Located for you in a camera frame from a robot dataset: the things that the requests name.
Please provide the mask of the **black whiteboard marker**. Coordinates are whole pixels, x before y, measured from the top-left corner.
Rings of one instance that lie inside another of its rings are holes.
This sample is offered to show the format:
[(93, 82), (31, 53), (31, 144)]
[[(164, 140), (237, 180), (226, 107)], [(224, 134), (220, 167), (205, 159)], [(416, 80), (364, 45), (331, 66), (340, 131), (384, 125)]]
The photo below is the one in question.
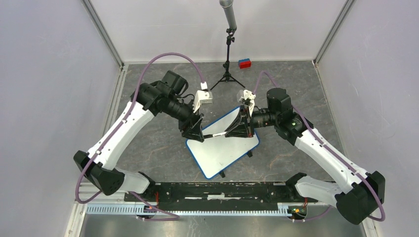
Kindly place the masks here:
[(206, 134), (204, 135), (204, 139), (209, 139), (209, 138), (213, 138), (213, 137), (219, 137), (219, 136), (225, 136), (227, 132), (220, 132), (220, 133), (215, 133), (215, 134)]

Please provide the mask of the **blue-framed whiteboard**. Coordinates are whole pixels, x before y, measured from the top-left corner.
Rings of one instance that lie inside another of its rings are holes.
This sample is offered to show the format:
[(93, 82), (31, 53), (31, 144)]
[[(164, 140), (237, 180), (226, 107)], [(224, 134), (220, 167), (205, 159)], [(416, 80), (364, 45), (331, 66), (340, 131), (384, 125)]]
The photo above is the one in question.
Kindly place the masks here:
[(206, 138), (203, 142), (186, 140), (186, 148), (206, 179), (210, 180), (259, 145), (257, 133), (252, 138)]

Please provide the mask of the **silver microphone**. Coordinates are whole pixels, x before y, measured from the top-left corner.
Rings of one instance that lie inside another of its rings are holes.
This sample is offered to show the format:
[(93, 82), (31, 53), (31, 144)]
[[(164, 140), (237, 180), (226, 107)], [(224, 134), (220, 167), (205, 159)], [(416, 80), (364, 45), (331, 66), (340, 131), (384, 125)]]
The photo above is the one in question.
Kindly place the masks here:
[(240, 83), (237, 79), (235, 79), (229, 69), (230, 69), (230, 46), (235, 41), (234, 34), (237, 30), (237, 23), (235, 19), (234, 9), (233, 9), (233, 0), (219, 0), (220, 6), (223, 8), (223, 11), (226, 16), (226, 20), (228, 23), (228, 28), (226, 29), (227, 37), (226, 37), (226, 61), (223, 64), (223, 68), (225, 69), (225, 72), (221, 79), (219, 79), (214, 86), (210, 88), (210, 90), (215, 89), (215, 87), (220, 84), (221, 82), (236, 82), (238, 85), (240, 85), (242, 88), (245, 88), (245, 86)]

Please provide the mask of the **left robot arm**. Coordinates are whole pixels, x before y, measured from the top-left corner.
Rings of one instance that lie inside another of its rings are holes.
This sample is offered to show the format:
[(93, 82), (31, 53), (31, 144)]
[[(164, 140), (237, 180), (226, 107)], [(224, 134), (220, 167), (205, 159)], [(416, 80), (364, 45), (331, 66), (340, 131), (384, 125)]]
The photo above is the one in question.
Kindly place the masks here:
[(110, 196), (117, 191), (134, 191), (143, 201), (155, 196), (155, 187), (148, 177), (118, 169), (116, 164), (138, 132), (159, 113), (178, 120), (183, 138), (204, 141), (199, 108), (203, 100), (211, 98), (211, 93), (207, 83), (202, 82), (194, 99), (185, 103), (181, 95), (187, 88), (187, 80), (173, 71), (167, 71), (162, 80), (142, 83), (104, 137), (87, 152), (76, 152), (76, 165), (100, 193)]

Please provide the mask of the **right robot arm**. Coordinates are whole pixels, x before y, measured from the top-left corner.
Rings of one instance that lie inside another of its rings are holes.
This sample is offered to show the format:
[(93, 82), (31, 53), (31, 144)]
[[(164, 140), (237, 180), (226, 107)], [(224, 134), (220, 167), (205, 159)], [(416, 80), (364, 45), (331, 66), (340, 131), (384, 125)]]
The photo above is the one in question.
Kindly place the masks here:
[(378, 171), (368, 172), (331, 145), (292, 104), (285, 89), (270, 89), (266, 98), (267, 107), (256, 109), (255, 94), (240, 90), (239, 112), (226, 128), (225, 136), (250, 138), (257, 128), (273, 127), (282, 139), (307, 154), (332, 177), (332, 182), (326, 182), (304, 173), (294, 175), (286, 182), (289, 200), (312, 198), (323, 202), (355, 225), (367, 218), (384, 221), (384, 176)]

